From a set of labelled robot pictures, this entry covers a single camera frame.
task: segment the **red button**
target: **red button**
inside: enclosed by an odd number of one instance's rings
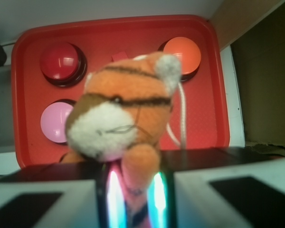
[[[68,79],[78,69],[78,53],[75,47],[67,42],[54,43],[46,47],[41,54],[40,68],[49,79]]]

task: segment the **stuffed tiger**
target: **stuffed tiger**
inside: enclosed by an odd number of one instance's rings
[[[87,76],[84,94],[66,121],[72,149],[62,162],[121,159],[128,226],[146,207],[146,190],[159,171],[159,139],[169,121],[181,64],[155,52],[113,62]]]

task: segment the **brown cardboard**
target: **brown cardboard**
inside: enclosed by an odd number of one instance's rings
[[[285,3],[232,50],[246,141],[285,146]]]

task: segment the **tiger ear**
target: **tiger ear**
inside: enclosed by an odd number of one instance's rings
[[[166,85],[168,94],[172,96],[181,79],[179,59],[174,55],[163,54],[155,62],[154,70],[157,77]]]

